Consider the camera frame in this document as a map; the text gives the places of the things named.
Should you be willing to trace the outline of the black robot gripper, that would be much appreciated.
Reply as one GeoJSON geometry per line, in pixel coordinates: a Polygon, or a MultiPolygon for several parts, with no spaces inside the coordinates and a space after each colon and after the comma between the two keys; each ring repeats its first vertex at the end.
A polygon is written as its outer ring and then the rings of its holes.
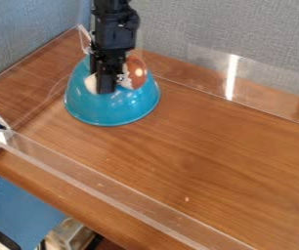
{"type": "Polygon", "coordinates": [[[124,55],[136,48],[141,18],[131,1],[93,0],[89,70],[93,76],[92,92],[99,95],[116,91],[119,78],[124,74],[124,55]]]}

